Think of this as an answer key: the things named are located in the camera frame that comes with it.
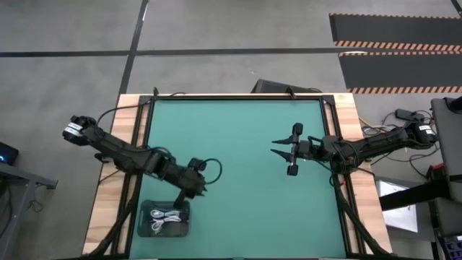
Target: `black metal frame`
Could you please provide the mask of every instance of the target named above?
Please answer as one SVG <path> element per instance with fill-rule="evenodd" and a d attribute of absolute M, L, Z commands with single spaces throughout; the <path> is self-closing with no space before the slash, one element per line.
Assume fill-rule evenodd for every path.
<path fill-rule="evenodd" d="M 139 104 L 145 103 L 146 100 L 149 98 L 152 98 L 152 96 L 151 95 L 140 96 Z M 149 110 L 147 111 L 148 115 L 147 115 L 147 122 L 146 122 L 145 130 L 144 130 L 144 137 L 143 137 L 143 142 L 142 142 L 143 145 L 147 145 L 147 142 L 149 140 L 149 130 L 151 129 L 151 122 L 152 122 L 151 119 L 152 119 L 152 114 L 154 113 L 155 100 L 174 100 L 174 101 L 180 101 L 180 100 L 294 100 L 294 98 L 289 95 L 249 94 L 249 95 L 212 96 L 212 95 L 205 94 L 205 95 L 194 95 L 194 96 L 192 95 L 159 96 L 153 100 L 154 102 L 149 103 L 149 107 L 148 107 Z M 319 101 L 321 116 L 323 119 L 323 126 L 325 129 L 326 135 L 329 135 L 330 131 L 329 131 L 329 125 L 328 125 L 328 120 L 326 116 L 325 104 L 329 105 L 331 109 L 334 130 L 338 136 L 341 136 L 340 124 L 339 124 L 339 120 L 337 117 L 336 106 L 335 106 L 333 95 L 303 95 L 303 96 L 295 97 L 295 100 Z M 138 111 L 136 112 L 135 127 L 134 127 L 134 132 L 133 132 L 133 136 L 131 140 L 132 144 L 136 144 L 136 141 L 138 139 L 139 127 L 141 125 L 141 115 L 145 107 L 146 107 L 145 105 L 138 107 Z M 142 175 L 137 175 L 135 187 L 134 187 L 134 193 L 132 195 L 134 198 L 136 198 L 136 204 L 138 204 L 139 192 L 141 190 L 141 180 L 142 180 Z M 339 180 L 337 178 L 334 179 L 334 182 L 337 185 L 339 184 Z M 353 187 L 351 183 L 351 178 L 349 176 L 345 176 L 345 182 L 346 182 L 346 187 L 347 187 L 347 192 L 348 192 L 349 204 L 352 206 L 352 209 L 354 210 L 354 212 L 357 212 L 356 201 L 354 200 L 354 192 L 352 190 Z M 122 194 L 123 195 L 125 194 L 125 199 L 128 194 L 129 183 L 130 183 L 130 178 L 125 178 L 123 180 Z M 352 248 L 351 248 L 351 241 L 349 239 L 349 231 L 347 227 L 347 217 L 345 216 L 345 214 L 340 208 L 339 198 L 338 198 L 337 193 L 336 193 L 336 200 L 337 200 L 337 208 L 339 211 L 339 221 L 340 221 L 340 227 L 341 227 L 341 232 L 342 232 L 342 238 L 344 240 L 345 253 L 346 253 L 346 256 L 349 257 L 350 255 L 352 255 Z M 121 205 L 125 205 L 125 202 L 122 200 L 121 200 Z M 123 206 L 119 207 L 119 214 L 122 209 L 123 209 Z M 136 213 L 137 213 L 137 207 L 133 210 L 133 212 L 130 215 L 126 246 L 124 248 L 124 253 L 122 254 L 125 257 L 128 257 L 130 253 L 130 247 L 131 247 L 131 242 L 132 242 L 134 228 L 135 228 L 134 226 L 135 226 Z M 361 254 L 365 254 L 364 242 L 360 238 L 359 233 L 357 232 L 356 228 L 355 228 L 355 233 L 357 237 L 358 250 Z M 118 253 L 117 245 L 118 243 L 113 243 L 113 247 L 111 249 L 112 254 Z"/>

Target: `green mat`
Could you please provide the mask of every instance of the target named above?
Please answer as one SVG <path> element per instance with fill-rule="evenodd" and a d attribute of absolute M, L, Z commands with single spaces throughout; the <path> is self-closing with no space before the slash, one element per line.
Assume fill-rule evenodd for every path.
<path fill-rule="evenodd" d="M 158 100 L 150 147 L 167 147 L 179 164 L 192 157 L 219 159 L 223 175 L 191 200 L 191 228 L 184 238 L 141 238 L 136 227 L 130 258 L 301 258 L 345 257 L 330 173 L 299 160 L 299 175 L 270 148 L 304 124 L 303 138 L 325 135 L 318 101 Z M 213 162 L 206 180 L 217 176 Z M 139 205 L 146 199 L 173 201 L 179 189 L 144 176 Z"/>

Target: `desk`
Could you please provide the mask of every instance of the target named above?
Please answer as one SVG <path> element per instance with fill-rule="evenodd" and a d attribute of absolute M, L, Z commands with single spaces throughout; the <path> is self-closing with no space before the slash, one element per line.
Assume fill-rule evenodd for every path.
<path fill-rule="evenodd" d="M 213 96 L 226 96 L 227 94 L 215 94 Z M 267 96 L 280 96 L 282 94 L 266 94 Z M 362 132 L 359 125 L 357 111 L 354 105 L 352 94 L 319 94 L 333 95 L 336 103 L 336 112 L 339 120 L 341 133 L 345 139 L 355 140 L 362 138 Z M 122 95 L 118 106 L 137 105 L 139 104 L 140 95 Z M 140 114 L 141 120 L 138 125 L 135 124 L 137 109 L 117 110 L 113 122 L 112 134 L 125 140 L 126 142 L 134 141 L 138 145 L 142 144 L 144 129 L 147 123 L 148 112 L 143 110 Z M 329 125 L 333 124 L 332 117 L 327 113 Z M 137 138 L 133 138 L 134 129 L 138 129 Z M 329 127 L 331 134 L 335 134 L 334 127 Z M 362 165 L 363 168 L 370 169 L 369 165 Z M 101 173 L 101 178 L 111 174 L 115 170 L 113 165 L 104 165 Z M 103 239 L 109 231 L 111 225 L 115 222 L 118 207 L 121 200 L 121 191 L 123 185 L 124 174 L 118 173 L 102 183 L 97 190 L 95 203 L 92 210 L 92 216 L 85 239 L 83 253 L 89 253 Z M 388 239 L 387 230 L 383 221 L 383 215 L 380 208 L 377 191 L 375 189 L 374 178 L 363 172 L 355 172 L 351 175 L 352 188 L 354 191 L 354 199 L 356 201 L 359 217 L 369 230 L 371 235 L 376 239 L 385 250 L 391 251 L 390 241 Z M 131 195 L 134 189 L 134 181 L 129 182 L 130 189 L 128 196 Z M 356 243 L 356 235 L 350 222 L 347 221 L 349 229 L 349 237 L 351 241 L 352 252 L 358 252 L 359 247 Z M 121 231 L 119 247 L 116 252 L 123 253 L 126 245 L 128 233 L 128 221 L 125 223 Z"/>

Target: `metal stand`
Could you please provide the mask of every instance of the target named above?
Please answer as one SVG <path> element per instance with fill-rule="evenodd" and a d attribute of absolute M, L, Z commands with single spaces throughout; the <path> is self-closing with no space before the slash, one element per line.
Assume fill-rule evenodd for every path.
<path fill-rule="evenodd" d="M 0 194 L 5 194 L 6 190 L 10 189 L 11 209 L 9 210 L 12 213 L 12 218 L 5 223 L 8 226 L 0 237 L 0 259 L 10 259 L 14 242 L 19 234 L 19 224 L 29 208 L 30 201 L 33 200 L 35 187 L 44 185 L 47 189 L 55 189 L 58 181 L 28 173 L 3 163 L 0 163 L 0 176 L 2 180 Z"/>
<path fill-rule="evenodd" d="M 387 211 L 420 202 L 428 202 L 438 197 L 450 198 L 448 181 L 445 179 L 430 181 L 414 188 L 382 196 L 379 200 L 382 211 Z"/>

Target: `white paper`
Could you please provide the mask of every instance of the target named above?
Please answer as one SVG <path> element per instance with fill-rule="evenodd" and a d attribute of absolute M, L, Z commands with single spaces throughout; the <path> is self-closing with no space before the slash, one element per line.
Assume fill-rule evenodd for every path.
<path fill-rule="evenodd" d="M 380 196 L 385 196 L 398 191 L 403 191 L 405 189 L 407 188 L 403 186 L 393 185 L 392 183 L 379 181 Z M 415 233 L 418 232 L 416 205 L 385 211 L 383 212 L 383 218 L 385 219 L 386 225 L 412 231 Z"/>

